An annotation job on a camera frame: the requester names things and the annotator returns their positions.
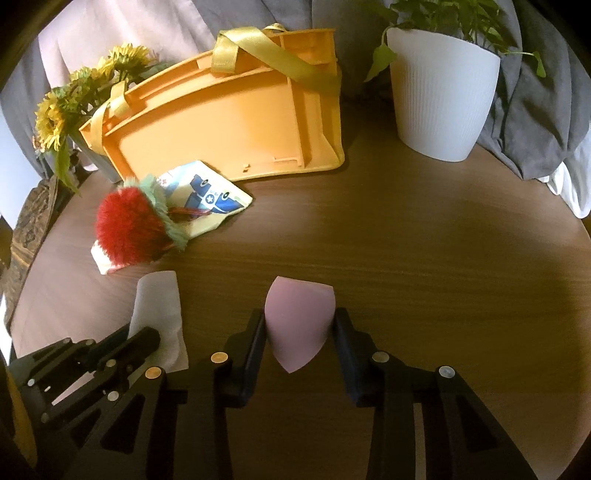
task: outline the silver screw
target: silver screw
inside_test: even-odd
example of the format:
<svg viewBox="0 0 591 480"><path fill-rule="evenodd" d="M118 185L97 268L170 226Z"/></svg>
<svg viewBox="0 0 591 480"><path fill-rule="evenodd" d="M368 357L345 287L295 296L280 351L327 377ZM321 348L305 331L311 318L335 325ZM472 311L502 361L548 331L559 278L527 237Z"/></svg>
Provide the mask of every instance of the silver screw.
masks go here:
<svg viewBox="0 0 591 480"><path fill-rule="evenodd" d="M150 367L146 370L144 375L146 378L153 380L154 378L158 378L160 375L162 375L162 370L159 367Z"/></svg>
<svg viewBox="0 0 591 480"><path fill-rule="evenodd" d="M222 364L228 360L228 354L226 352L215 352L212 355L212 362L215 364Z"/></svg>
<svg viewBox="0 0 591 480"><path fill-rule="evenodd" d="M456 371L448 365L443 365L443 367L439 367L439 375L443 378L453 378L456 376Z"/></svg>
<svg viewBox="0 0 591 480"><path fill-rule="evenodd" d="M379 364L384 364L390 360L390 356L386 352L374 352L371 356L371 360Z"/></svg>

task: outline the yellow plastic container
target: yellow plastic container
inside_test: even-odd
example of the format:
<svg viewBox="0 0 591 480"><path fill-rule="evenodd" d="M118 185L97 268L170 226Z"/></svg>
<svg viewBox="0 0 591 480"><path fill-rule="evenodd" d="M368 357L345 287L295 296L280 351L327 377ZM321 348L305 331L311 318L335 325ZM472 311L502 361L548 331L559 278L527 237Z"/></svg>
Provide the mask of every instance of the yellow plastic container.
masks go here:
<svg viewBox="0 0 591 480"><path fill-rule="evenodd" d="M270 35L337 75L333 30ZM344 159L338 95L306 89L240 50L235 74L211 72L212 52L125 93L126 118L105 115L103 148L121 177L158 176L202 160L229 180L330 170ZM90 122L80 132L89 142Z"/></svg>

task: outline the red fluffy ball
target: red fluffy ball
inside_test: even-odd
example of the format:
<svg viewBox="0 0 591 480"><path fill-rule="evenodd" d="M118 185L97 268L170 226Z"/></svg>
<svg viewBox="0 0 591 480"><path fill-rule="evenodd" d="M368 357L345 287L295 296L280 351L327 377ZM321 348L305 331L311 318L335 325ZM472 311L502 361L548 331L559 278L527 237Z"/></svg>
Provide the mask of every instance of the red fluffy ball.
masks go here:
<svg viewBox="0 0 591 480"><path fill-rule="evenodd" d="M137 187L105 197L96 215L96 238L114 265L152 261L171 244L164 222Z"/></svg>

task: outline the snack wrapper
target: snack wrapper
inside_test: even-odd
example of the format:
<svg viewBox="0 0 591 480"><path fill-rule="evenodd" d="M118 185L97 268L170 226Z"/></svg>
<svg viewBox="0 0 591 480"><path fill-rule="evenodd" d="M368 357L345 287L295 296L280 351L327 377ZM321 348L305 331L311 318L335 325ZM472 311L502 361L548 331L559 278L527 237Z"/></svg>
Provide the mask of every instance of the snack wrapper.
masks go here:
<svg viewBox="0 0 591 480"><path fill-rule="evenodd" d="M227 216L243 211L252 202L250 195L199 160L169 170L158 177L158 182L164 188L168 208L200 212L179 222L191 238L215 230ZM98 242L90 252L102 275L128 266L113 265Z"/></svg>

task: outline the fluffy toy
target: fluffy toy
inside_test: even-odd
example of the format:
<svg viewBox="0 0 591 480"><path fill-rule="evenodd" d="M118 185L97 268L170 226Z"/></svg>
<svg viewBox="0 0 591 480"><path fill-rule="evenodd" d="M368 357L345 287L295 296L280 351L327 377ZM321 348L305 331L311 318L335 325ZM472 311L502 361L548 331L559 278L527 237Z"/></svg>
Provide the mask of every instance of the fluffy toy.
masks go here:
<svg viewBox="0 0 591 480"><path fill-rule="evenodd" d="M99 207L98 244L114 265L156 260L172 247L184 250L189 237L169 213L164 189L153 176L128 179Z"/></svg>

